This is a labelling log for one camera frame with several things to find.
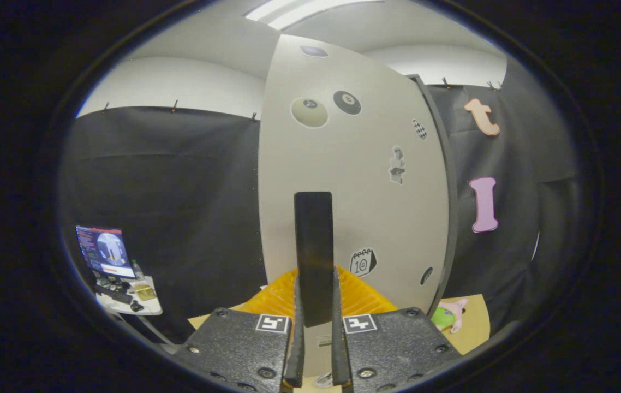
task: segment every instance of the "pink plush toy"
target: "pink plush toy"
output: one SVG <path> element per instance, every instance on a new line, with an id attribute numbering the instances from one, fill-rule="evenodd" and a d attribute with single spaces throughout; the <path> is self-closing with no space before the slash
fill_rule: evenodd
<path id="1" fill-rule="evenodd" d="M 465 313 L 465 304 L 468 299 L 461 299 L 456 303 L 439 302 L 437 310 L 432 316 L 432 323 L 437 329 L 444 330 L 451 326 L 451 333 L 456 333 L 461 328 L 461 316 Z"/>

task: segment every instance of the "black curtain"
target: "black curtain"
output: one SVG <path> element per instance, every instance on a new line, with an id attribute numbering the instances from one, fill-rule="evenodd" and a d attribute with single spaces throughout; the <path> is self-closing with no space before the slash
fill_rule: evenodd
<path id="1" fill-rule="evenodd" d="M 580 230 L 579 162 L 571 130 L 545 89 L 513 59 L 502 89 L 429 86 L 455 163 L 458 239 L 444 296 L 482 293 L 491 334 L 523 319 L 552 294 L 575 265 Z M 481 132 L 464 109 L 488 105 L 500 134 Z M 493 177 L 494 231 L 474 233 L 475 193 L 469 182 Z"/>
<path id="2" fill-rule="evenodd" d="M 243 303 L 266 284 L 258 214 L 260 122 L 203 110 L 128 107 L 74 121 L 59 195 L 69 251 L 75 224 L 123 229 L 129 258 L 153 276 L 175 342 L 187 318 Z"/>

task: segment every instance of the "pink letter i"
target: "pink letter i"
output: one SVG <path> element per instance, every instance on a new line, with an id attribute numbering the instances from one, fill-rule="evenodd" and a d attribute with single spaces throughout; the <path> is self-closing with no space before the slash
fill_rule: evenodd
<path id="1" fill-rule="evenodd" d="M 495 202 L 492 189 L 497 182 L 492 177 L 479 177 L 470 181 L 470 188 L 475 191 L 476 218 L 473 231 L 494 231 L 498 222 L 495 219 Z"/>

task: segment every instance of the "orange object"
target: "orange object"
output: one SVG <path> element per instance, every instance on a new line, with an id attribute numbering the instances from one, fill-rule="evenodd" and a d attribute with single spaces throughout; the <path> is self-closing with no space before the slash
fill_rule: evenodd
<path id="1" fill-rule="evenodd" d="M 388 313 L 398 309 L 363 279 L 340 266 L 336 267 L 340 277 L 342 316 Z"/>
<path id="2" fill-rule="evenodd" d="M 273 283 L 266 286 L 243 304 L 239 311 L 254 314 L 283 315 L 293 320 L 296 310 L 294 304 L 296 276 L 298 276 L 298 269 L 289 271 L 280 278 L 275 279 Z"/>
<path id="3" fill-rule="evenodd" d="M 342 316 L 378 314 L 398 308 L 363 279 L 336 266 L 340 278 Z M 239 311 L 255 314 L 295 316 L 294 289 L 298 269 L 285 273 L 248 300 Z"/>

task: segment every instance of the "bottle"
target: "bottle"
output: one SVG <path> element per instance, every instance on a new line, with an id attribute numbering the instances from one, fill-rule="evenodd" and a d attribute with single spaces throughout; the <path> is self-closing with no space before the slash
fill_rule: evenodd
<path id="1" fill-rule="evenodd" d="M 134 269 L 134 273 L 136 274 L 136 279 L 145 279 L 143 276 L 143 271 L 141 271 L 141 267 L 136 263 L 136 259 L 131 259 L 131 267 Z"/>

